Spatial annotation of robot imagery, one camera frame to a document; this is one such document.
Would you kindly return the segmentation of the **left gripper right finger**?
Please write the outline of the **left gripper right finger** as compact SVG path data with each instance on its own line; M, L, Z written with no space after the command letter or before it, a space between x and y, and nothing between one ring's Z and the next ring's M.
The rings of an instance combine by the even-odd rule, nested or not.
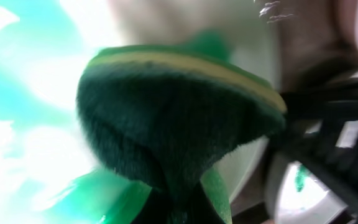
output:
M201 185L216 215L223 223L232 224L228 192L223 178L215 167L203 174Z

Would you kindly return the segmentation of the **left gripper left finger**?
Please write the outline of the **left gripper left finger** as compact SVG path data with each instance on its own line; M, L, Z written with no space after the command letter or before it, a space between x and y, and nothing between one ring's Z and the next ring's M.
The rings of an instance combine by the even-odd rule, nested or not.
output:
M142 210L151 188L140 182L130 184L113 201L107 212L99 220L100 224L130 224Z

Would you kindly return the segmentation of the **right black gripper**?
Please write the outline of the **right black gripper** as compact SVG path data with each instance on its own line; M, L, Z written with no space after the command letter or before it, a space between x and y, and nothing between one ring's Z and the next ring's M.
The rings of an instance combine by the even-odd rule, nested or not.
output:
M284 99L287 128L268 144L267 211L277 207L283 168L299 161L356 213L358 222L358 72Z

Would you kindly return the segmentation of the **white plate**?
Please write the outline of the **white plate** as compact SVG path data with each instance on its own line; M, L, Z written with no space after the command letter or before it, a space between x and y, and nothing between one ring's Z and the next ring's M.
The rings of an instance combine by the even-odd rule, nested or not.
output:
M264 201L274 224L346 224L347 205L300 161L278 153L265 178Z
M87 143L76 110L83 70L106 48L175 45L207 30L233 65L277 91L253 1L0 1L0 223L99 223L136 181Z

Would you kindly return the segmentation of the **green yellow sponge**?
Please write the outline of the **green yellow sponge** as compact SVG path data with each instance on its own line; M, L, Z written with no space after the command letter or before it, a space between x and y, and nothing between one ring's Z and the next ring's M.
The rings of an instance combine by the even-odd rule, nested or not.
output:
M207 30L175 45L101 50L79 79L76 110L102 165L151 189L131 223L222 223L202 176L283 130L287 107Z

